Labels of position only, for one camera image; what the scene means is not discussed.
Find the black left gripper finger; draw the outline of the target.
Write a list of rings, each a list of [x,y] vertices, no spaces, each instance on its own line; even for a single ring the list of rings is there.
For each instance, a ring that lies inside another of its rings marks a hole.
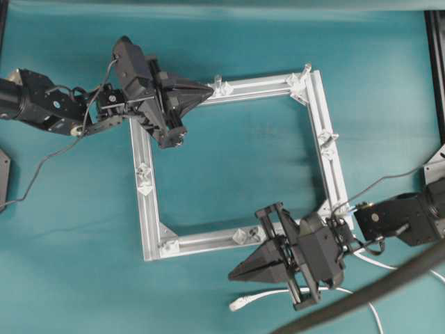
[[[166,111],[170,121],[180,122],[191,109],[205,102],[212,95],[212,90],[186,90],[185,92],[174,90],[166,93]]]
[[[192,93],[200,96],[202,99],[208,99],[213,95],[212,87],[180,77],[171,72],[160,72],[160,82],[163,92]]]

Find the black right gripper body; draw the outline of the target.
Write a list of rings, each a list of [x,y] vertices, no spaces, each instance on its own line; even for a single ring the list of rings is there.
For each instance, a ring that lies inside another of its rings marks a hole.
[[[309,286],[303,277],[298,264],[299,249],[296,245],[299,225],[293,220],[289,211],[278,202],[255,212],[266,233],[266,240],[283,235],[287,239],[286,253],[296,268],[295,275],[289,275],[286,282],[295,310],[302,310],[319,302],[318,284]]]

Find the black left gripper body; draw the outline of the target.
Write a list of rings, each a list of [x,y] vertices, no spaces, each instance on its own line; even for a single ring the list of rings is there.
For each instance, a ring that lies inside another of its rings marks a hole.
[[[160,148],[182,145],[186,134],[180,117],[168,108],[167,93],[162,86],[166,73],[162,72],[156,58],[146,59],[142,54],[129,57],[133,76],[129,77],[129,100],[138,103],[142,114],[140,124],[159,144]]]

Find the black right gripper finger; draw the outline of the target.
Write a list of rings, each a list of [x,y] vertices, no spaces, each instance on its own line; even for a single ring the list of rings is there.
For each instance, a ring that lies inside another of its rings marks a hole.
[[[296,268],[286,247],[283,235],[266,240],[232,270],[232,275],[295,275]]]
[[[257,283],[285,283],[289,280],[289,273],[283,262],[254,264],[244,261],[228,274],[228,279]]]

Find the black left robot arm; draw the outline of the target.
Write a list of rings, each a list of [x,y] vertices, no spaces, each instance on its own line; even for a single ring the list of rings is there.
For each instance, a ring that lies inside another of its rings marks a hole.
[[[109,82],[88,92],[17,69],[1,80],[1,119],[75,137],[91,136],[133,119],[160,148],[179,147],[187,133],[183,117],[208,100],[214,89],[161,70],[155,56],[145,60],[154,76],[153,87],[134,99]]]

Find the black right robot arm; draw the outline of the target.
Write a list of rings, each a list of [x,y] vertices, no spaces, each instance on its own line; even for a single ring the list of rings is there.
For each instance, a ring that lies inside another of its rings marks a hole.
[[[295,222],[277,202],[255,216],[266,232],[265,241],[228,275],[231,281],[285,283],[296,310],[320,301],[319,287],[334,289],[344,279],[344,257],[357,242],[344,218],[321,218],[313,212]],[[377,204],[361,204],[354,213],[365,238],[359,248],[383,246],[397,237],[409,246],[444,238],[444,192],[427,186]]]

